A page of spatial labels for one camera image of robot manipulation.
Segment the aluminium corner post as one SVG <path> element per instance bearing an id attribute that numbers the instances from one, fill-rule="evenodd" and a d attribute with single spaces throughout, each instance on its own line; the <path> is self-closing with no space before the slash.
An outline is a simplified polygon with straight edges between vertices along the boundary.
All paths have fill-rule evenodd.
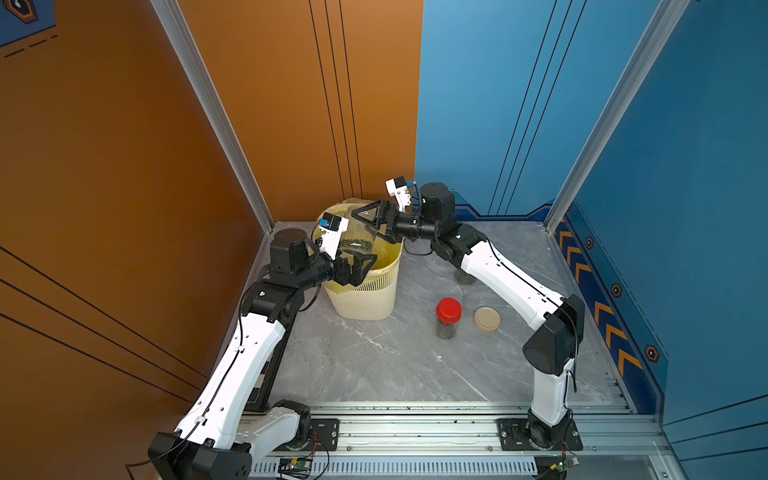
<path id="1" fill-rule="evenodd" d="M 688 5 L 688 0 L 658 4 L 544 221 L 547 233 L 564 219 Z"/>
<path id="2" fill-rule="evenodd" d="M 156 16 L 262 230 L 274 219 L 178 1 L 151 0 Z"/>

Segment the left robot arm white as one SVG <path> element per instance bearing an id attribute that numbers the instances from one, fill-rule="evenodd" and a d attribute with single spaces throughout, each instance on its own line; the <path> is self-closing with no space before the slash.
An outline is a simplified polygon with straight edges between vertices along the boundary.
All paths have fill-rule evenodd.
<path id="1" fill-rule="evenodd" d="M 148 461 L 162 479 L 245 479 L 255 461 L 280 447 L 298 449 L 310 436 L 308 406 L 280 401 L 252 423 L 238 426 L 257 380 L 297 314 L 306 290 L 328 281 L 359 286 L 375 265 L 375 254 L 344 251 L 344 230 L 322 229 L 313 241 L 301 229 L 278 231 L 270 261 L 240 302 L 237 325 L 211 378 L 171 433 L 159 432 Z"/>

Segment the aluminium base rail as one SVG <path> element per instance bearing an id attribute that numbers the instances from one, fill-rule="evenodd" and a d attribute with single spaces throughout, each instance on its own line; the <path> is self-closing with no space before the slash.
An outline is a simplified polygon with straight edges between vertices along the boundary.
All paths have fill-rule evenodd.
<path id="1" fill-rule="evenodd" d="M 575 405 L 575 433 L 559 449 L 525 436 L 526 406 L 499 402 L 325 402 L 312 408 L 320 444 L 278 451 L 251 477 L 277 479 L 281 457 L 310 457 L 309 479 L 682 479 L 672 448 L 648 415 L 623 404 Z M 548 472 L 564 457 L 581 464 Z"/>

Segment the green circuit board right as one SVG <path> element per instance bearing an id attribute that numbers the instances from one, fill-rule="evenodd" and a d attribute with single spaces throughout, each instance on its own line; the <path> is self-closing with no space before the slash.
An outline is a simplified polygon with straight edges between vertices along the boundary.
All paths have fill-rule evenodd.
<path id="1" fill-rule="evenodd" d="M 549 467 L 548 472 L 565 476 L 570 470 L 581 464 L 578 456 L 564 457 Z"/>

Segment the black white checkerboard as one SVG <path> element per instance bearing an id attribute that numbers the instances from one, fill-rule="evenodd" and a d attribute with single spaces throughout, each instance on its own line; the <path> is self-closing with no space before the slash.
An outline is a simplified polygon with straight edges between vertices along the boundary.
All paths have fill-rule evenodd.
<path id="1" fill-rule="evenodd" d="M 245 413 L 264 413 L 268 410 L 270 395 L 295 324 L 296 316 L 296 313 L 292 313 L 290 316 L 283 314 L 279 318 L 281 324 L 285 327 L 285 333 L 258 375 L 244 407 Z"/>

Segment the cream waste basket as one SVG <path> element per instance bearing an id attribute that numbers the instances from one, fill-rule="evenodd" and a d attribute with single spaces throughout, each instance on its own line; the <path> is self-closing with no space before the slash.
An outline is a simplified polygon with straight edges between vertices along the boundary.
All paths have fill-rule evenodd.
<path id="1" fill-rule="evenodd" d="M 357 292 L 332 297 L 325 291 L 336 312 L 340 316 L 351 320 L 378 321 L 387 318 L 393 312 L 395 306 L 400 259 L 395 267 L 396 278 L 392 285 L 385 290 L 371 293 Z"/>

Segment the glass jar with tea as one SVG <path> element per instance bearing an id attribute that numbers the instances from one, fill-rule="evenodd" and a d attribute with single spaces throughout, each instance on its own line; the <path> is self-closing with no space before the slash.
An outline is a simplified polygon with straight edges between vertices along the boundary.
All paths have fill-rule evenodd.
<path id="1" fill-rule="evenodd" d="M 348 221 L 347 230 L 342 234 L 339 243 L 339 253 L 343 257 L 352 259 L 355 255 L 375 254 L 383 258 L 387 254 L 383 242 L 365 223 L 354 218 L 349 218 Z"/>

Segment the aluminium corner post left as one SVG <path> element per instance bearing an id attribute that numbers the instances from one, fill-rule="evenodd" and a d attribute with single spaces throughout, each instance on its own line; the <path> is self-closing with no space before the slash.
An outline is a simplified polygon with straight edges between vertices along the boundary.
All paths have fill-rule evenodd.
<path id="1" fill-rule="evenodd" d="M 262 230 L 274 219 L 178 1 L 151 0 L 156 16 Z"/>

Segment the glass jar red lid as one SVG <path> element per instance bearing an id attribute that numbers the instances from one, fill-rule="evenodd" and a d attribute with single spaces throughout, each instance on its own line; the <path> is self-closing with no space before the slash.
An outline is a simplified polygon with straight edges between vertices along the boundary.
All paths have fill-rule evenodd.
<path id="1" fill-rule="evenodd" d="M 449 340 L 456 335 L 457 324 L 462 317 L 462 306 L 458 300 L 444 298 L 436 306 L 436 334 L 440 339 Z"/>

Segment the aluminium corner post right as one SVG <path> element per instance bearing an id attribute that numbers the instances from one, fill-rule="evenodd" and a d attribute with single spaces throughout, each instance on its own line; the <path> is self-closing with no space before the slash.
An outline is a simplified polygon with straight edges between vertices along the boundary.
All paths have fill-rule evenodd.
<path id="1" fill-rule="evenodd" d="M 544 221 L 547 233 L 564 219 L 688 5 L 688 0 L 658 4 Z"/>

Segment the green circuit board left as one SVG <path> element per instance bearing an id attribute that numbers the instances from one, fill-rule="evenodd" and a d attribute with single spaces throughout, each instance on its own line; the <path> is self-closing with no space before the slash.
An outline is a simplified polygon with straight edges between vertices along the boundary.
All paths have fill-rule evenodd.
<path id="1" fill-rule="evenodd" d="M 307 480 L 312 475 L 313 463 L 310 457 L 281 457 L 277 464 L 277 479 Z"/>

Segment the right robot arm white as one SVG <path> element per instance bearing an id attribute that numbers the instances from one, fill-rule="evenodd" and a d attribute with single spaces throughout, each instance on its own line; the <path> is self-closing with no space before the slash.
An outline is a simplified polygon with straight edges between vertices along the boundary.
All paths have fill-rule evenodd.
<path id="1" fill-rule="evenodd" d="M 411 206 L 412 189 L 401 178 L 392 181 L 390 197 L 352 211 L 373 235 L 390 243 L 425 239 L 443 260 L 482 282 L 513 307 L 532 334 L 523 354 L 534 370 L 534 394 L 526 431 L 538 450 L 561 448 L 575 433 L 568 405 L 576 390 L 576 365 L 584 339 L 584 301 L 564 297 L 506 259 L 488 237 L 463 223 L 455 197 L 442 183 L 420 188 L 419 205 Z"/>

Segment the green circuit board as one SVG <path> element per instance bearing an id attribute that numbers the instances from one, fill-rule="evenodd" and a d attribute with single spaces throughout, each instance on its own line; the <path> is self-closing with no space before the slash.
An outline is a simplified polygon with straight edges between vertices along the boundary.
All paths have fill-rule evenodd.
<path id="1" fill-rule="evenodd" d="M 277 464 L 277 479 L 307 480 L 312 475 L 313 463 L 310 457 L 281 457 Z"/>
<path id="2" fill-rule="evenodd" d="M 581 464 L 578 456 L 564 457 L 549 467 L 548 472 L 565 476 L 570 470 Z"/>

